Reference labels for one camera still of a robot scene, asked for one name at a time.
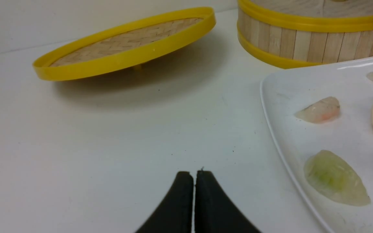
white wall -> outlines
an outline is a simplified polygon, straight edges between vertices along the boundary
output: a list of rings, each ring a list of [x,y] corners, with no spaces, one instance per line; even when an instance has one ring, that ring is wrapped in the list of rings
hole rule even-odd
[[[236,0],[0,0],[0,53],[84,37],[126,22]]]

vegetable dumpling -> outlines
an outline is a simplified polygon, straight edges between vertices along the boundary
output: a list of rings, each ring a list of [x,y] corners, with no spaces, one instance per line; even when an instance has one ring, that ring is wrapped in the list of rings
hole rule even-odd
[[[328,150],[310,157],[304,167],[307,182],[335,202],[363,206],[370,203],[361,178],[347,162]]]

bamboo steamer lid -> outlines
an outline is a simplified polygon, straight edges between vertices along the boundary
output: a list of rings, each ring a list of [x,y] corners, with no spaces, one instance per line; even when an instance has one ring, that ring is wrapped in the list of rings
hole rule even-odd
[[[289,15],[323,18],[373,15],[373,0],[251,0],[265,9]]]
[[[87,78],[140,64],[180,49],[215,26],[214,11],[198,7],[131,22],[82,38],[38,58],[48,81]]]

yellow plastic rim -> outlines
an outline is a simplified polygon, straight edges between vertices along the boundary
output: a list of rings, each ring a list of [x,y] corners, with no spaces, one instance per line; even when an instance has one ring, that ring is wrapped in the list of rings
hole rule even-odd
[[[238,0],[238,5],[252,18],[281,28],[315,32],[356,32],[373,30],[373,15],[355,18],[313,18],[275,12],[257,6],[250,0]]]
[[[64,57],[65,55],[114,35],[163,22],[186,18],[201,18],[202,20],[176,34],[136,49],[127,50],[121,53],[86,62],[50,67],[53,62]],[[152,16],[150,18],[120,25],[115,28],[79,39],[70,44],[66,44],[65,46],[59,47],[58,49],[38,58],[33,63],[33,67],[38,77],[48,81],[74,80],[117,71],[150,61],[197,41],[199,38],[211,31],[215,24],[215,14],[211,7],[184,9]]]
[[[306,62],[306,61],[297,61],[287,58],[282,58],[268,52],[264,52],[263,50],[257,48],[256,46],[250,44],[244,36],[241,34],[240,29],[237,26],[238,32],[238,41],[240,42],[241,46],[253,55],[256,59],[259,59],[267,64],[277,66],[283,69],[292,69],[292,68],[299,68],[299,67],[306,67],[306,66],[313,66],[313,65],[322,65],[322,63],[317,62]]]

woven bamboo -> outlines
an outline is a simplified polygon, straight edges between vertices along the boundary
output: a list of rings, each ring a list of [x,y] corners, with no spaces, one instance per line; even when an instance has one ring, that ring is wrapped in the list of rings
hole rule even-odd
[[[78,49],[53,62],[50,66],[70,65],[135,49],[173,35],[201,20],[201,18],[179,19],[128,31]]]

